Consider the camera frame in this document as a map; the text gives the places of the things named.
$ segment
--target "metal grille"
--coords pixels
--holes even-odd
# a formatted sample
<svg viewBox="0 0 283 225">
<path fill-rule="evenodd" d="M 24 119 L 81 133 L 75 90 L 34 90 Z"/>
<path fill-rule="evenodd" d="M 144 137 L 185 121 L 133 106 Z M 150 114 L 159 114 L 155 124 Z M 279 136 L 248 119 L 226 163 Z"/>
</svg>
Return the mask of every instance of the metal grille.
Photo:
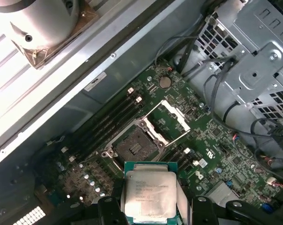
<svg viewBox="0 0 283 225">
<path fill-rule="evenodd" d="M 219 23 L 208 24 L 200 34 L 198 44 L 204 54 L 211 59 L 227 57 L 238 46 L 238 43 Z M 216 63 L 216 65 L 222 69 L 222 63 Z"/>
<path fill-rule="evenodd" d="M 254 108 L 262 113 L 266 118 L 283 118 L 283 90 L 265 93 L 260 98 L 252 101 Z"/>
</svg>

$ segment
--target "capacitor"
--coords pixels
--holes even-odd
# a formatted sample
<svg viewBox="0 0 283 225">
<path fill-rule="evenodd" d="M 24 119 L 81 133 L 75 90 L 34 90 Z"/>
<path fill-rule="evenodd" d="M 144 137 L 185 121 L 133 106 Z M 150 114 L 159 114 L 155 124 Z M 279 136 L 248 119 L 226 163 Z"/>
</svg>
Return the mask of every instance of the capacitor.
<svg viewBox="0 0 283 225">
<path fill-rule="evenodd" d="M 219 168 L 219 167 L 218 167 L 218 168 L 215 169 L 215 171 L 216 171 L 218 174 L 220 174 L 220 173 L 222 173 L 222 168 Z"/>
<path fill-rule="evenodd" d="M 204 103 L 199 103 L 199 107 L 202 109 L 202 108 L 204 108 L 204 106 L 205 106 L 205 104 Z"/>
<path fill-rule="evenodd" d="M 95 190 L 95 192 L 100 192 L 100 187 L 97 186 L 94 190 Z"/>
<path fill-rule="evenodd" d="M 263 203 L 263 204 L 261 205 L 261 208 L 262 208 L 263 211 L 265 211 L 265 212 L 268 213 L 268 214 L 271 214 L 271 213 L 274 212 L 273 206 L 271 206 L 271 205 L 268 204 L 268 203 Z"/>
<path fill-rule="evenodd" d="M 231 186 L 233 185 L 233 182 L 229 180 L 229 181 L 226 182 L 226 185 L 227 185 L 228 187 L 231 187 Z"/>
<path fill-rule="evenodd" d="M 90 180 L 89 184 L 90 184 L 90 186 L 94 186 L 95 185 L 95 181 L 94 180 Z"/>
</svg>

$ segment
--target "green pcb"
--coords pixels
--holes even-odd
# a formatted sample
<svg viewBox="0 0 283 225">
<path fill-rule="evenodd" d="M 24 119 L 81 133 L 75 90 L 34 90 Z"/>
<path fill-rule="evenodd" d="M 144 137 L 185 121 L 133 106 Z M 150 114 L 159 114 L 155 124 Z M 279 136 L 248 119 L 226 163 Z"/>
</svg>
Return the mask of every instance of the green pcb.
<svg viewBox="0 0 283 225">
<path fill-rule="evenodd" d="M 92 147 L 91 144 L 98 141 L 102 136 L 92 141 L 93 136 L 90 135 L 80 145 L 73 144 L 80 142 L 80 137 L 97 126 L 99 121 L 104 121 L 111 116 L 109 112 L 112 112 L 115 104 L 128 94 L 130 88 L 133 88 L 139 94 L 141 97 L 139 100 L 141 100 L 143 107 L 137 113 L 133 113 L 129 121 L 125 124 L 116 123 L 114 128 L 107 132 L 111 136 L 103 140 L 99 146 L 94 144 L 95 147 Z M 66 153 L 59 151 L 59 153 L 50 156 L 48 163 L 56 162 L 59 159 L 59 161 L 67 164 L 66 170 L 56 172 L 55 175 L 50 177 L 46 175 L 47 172 L 43 172 L 40 177 L 44 182 L 51 183 L 54 186 L 53 189 L 58 193 L 64 192 L 63 195 L 66 196 L 67 193 L 74 192 L 76 188 L 80 188 L 81 191 L 84 188 L 90 188 L 88 184 L 91 178 L 87 181 L 82 178 L 84 174 L 88 173 L 93 180 L 99 182 L 102 190 L 110 194 L 113 178 L 121 178 L 123 173 L 114 165 L 111 158 L 101 158 L 100 153 L 104 150 L 106 144 L 134 118 L 142 118 L 162 100 L 167 100 L 172 107 L 178 109 L 191 128 L 187 135 L 169 145 L 161 157 L 162 160 L 178 162 L 178 178 L 187 182 L 190 191 L 196 195 L 205 195 L 222 180 L 241 200 L 255 206 L 262 203 L 259 200 L 260 195 L 272 197 L 279 191 L 277 188 L 267 185 L 266 180 L 270 176 L 269 174 L 259 168 L 257 163 L 244 159 L 234 149 L 232 144 L 233 134 L 212 120 L 208 107 L 204 106 L 203 101 L 177 72 L 170 71 L 167 64 L 159 68 L 150 66 L 76 131 L 69 140 L 65 141 L 65 146 L 81 148 L 85 154 L 88 153 L 86 158 L 95 155 L 95 152 L 98 152 L 98 155 L 91 156 L 88 163 L 83 161 L 84 167 L 80 170 L 78 167 L 80 161 L 70 163 L 68 158 L 71 155 L 68 155 L 68 151 Z M 155 131 L 169 143 L 185 133 L 176 116 L 171 114 L 163 105 L 153 110 L 148 115 L 148 119 L 154 125 Z M 245 155 L 252 156 L 252 153 L 242 143 L 239 142 L 238 146 Z M 92 192 L 88 201 L 92 201 L 92 198 L 97 195 L 98 193 Z"/>
</svg>

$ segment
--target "metal panel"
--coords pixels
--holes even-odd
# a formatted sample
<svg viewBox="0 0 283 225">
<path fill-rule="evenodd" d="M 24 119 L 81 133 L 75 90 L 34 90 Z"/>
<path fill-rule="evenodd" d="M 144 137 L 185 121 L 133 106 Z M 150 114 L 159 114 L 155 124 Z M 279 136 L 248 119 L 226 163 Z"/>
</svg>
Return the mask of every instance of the metal panel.
<svg viewBox="0 0 283 225">
<path fill-rule="evenodd" d="M 103 15 L 93 26 L 62 50 L 49 64 L 41 70 L 33 71 L 31 79 L 36 79 L 37 82 L 30 89 L 25 90 L 25 93 L 13 102 L 9 111 L 1 115 L 0 136 L 153 2 L 155 0 L 121 1 L 109 10 L 109 13 Z M 26 117 L 22 121 L 25 121 L 26 124 L 29 119 L 29 117 Z M 0 146 L 6 141 L 7 139 L 3 136 L 0 139 Z"/>
<path fill-rule="evenodd" d="M 274 62 L 281 61 L 283 57 L 283 15 L 267 0 L 249 1 L 241 11 L 234 10 L 236 8 L 232 2 L 238 2 L 238 0 L 230 0 L 221 10 L 218 10 L 219 21 L 225 24 L 229 32 L 241 41 L 251 53 L 258 53 L 253 56 L 253 60 L 256 60 L 259 52 L 263 52 L 263 49 L 267 46 L 270 44 L 274 45 L 274 52 L 278 53 L 277 59 L 272 60 L 271 55 L 274 52 L 269 52 L 269 56 L 266 56 L 259 63 L 261 68 L 267 68 L 270 65 L 274 65 Z M 232 13 L 236 14 L 236 20 L 232 24 L 228 24 L 225 18 Z M 254 70 L 251 66 L 248 69 L 251 72 Z M 232 90 L 236 89 L 238 85 L 247 88 L 238 77 L 238 74 L 231 74 L 226 79 Z M 251 88 L 250 91 L 247 89 L 247 91 L 241 91 L 236 94 L 245 103 L 257 98 L 276 82 L 283 86 L 283 65 L 282 67 L 276 67 L 263 72 L 260 76 L 252 77 L 251 82 L 256 82 L 257 85 Z"/>
<path fill-rule="evenodd" d="M 111 1 L 113 4 L 101 11 L 102 17 L 93 26 L 41 70 L 30 69 L 27 60 L 0 31 L 0 136 L 154 0 Z M 135 13 L 127 13 L 124 20 L 119 12 L 132 5 L 136 6 Z"/>
</svg>

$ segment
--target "screw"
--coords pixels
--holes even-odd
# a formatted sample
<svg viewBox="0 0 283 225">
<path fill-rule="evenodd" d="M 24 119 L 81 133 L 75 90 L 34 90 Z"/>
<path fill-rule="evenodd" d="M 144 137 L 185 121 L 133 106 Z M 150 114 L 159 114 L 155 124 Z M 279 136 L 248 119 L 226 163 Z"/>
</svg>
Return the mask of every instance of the screw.
<svg viewBox="0 0 283 225">
<path fill-rule="evenodd" d="M 115 59 L 115 58 L 116 58 L 116 54 L 115 54 L 115 53 L 112 53 L 110 57 L 111 57 L 112 59 Z"/>
<path fill-rule="evenodd" d="M 204 106 L 205 106 L 205 104 L 202 103 L 202 102 L 199 104 L 199 107 L 200 107 L 201 109 L 204 108 Z"/>
<path fill-rule="evenodd" d="M 5 214 L 6 214 L 6 209 L 1 209 L 1 210 L 0 210 L 0 215 L 3 216 L 3 215 L 5 215 Z"/>
<path fill-rule="evenodd" d="M 204 197 L 199 197 L 198 200 L 199 200 L 200 202 L 206 202 L 206 198 L 204 198 Z"/>
<path fill-rule="evenodd" d="M 242 207 L 243 205 L 240 202 L 233 202 L 235 207 Z"/>
<path fill-rule="evenodd" d="M 271 61 L 275 61 L 275 60 L 277 60 L 277 58 L 278 58 L 278 55 L 277 55 L 276 53 L 272 53 L 272 54 L 269 56 L 269 60 L 271 60 Z"/>
</svg>

